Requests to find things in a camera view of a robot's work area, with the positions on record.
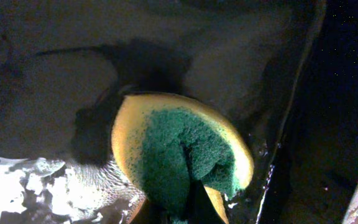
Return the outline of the green and yellow sponge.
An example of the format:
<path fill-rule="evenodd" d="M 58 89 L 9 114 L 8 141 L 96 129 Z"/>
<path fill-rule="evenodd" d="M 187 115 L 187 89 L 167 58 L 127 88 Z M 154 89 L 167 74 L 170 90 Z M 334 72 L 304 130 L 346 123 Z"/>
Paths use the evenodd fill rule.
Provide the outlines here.
<path fill-rule="evenodd" d="M 200 180 L 224 223 L 224 200 L 246 189 L 254 162 L 237 129 L 191 98 L 126 95 L 114 118 L 111 148 L 124 175 L 172 222 L 188 223 L 190 184 Z"/>

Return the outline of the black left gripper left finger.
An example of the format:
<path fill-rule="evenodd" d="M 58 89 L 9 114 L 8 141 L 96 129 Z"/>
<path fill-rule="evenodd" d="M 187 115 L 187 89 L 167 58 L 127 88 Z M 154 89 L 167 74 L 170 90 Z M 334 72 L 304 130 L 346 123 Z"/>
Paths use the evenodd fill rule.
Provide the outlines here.
<path fill-rule="evenodd" d="M 133 212 L 129 224 L 169 224 L 169 215 L 161 206 L 145 199 Z"/>

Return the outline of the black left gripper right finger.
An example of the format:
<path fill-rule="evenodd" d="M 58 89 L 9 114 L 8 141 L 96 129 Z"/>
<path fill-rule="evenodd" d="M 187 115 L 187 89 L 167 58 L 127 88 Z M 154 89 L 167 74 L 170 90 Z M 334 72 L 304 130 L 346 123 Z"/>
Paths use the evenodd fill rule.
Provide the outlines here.
<path fill-rule="evenodd" d="M 224 224 L 200 180 L 190 184 L 186 216 L 189 224 Z"/>

